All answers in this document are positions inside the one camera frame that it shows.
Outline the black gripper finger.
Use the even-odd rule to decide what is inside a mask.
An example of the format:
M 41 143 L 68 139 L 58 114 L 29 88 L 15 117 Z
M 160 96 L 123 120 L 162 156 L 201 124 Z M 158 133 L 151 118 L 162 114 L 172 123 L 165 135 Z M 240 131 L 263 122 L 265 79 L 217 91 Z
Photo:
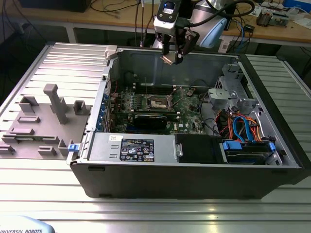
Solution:
M 183 57 L 190 53 L 200 35 L 199 33 L 190 29 L 176 29 L 175 30 L 175 64 L 180 64 L 183 61 Z
M 162 55 L 167 55 L 170 52 L 170 39 L 171 36 L 170 35 L 163 35 L 162 38 Z

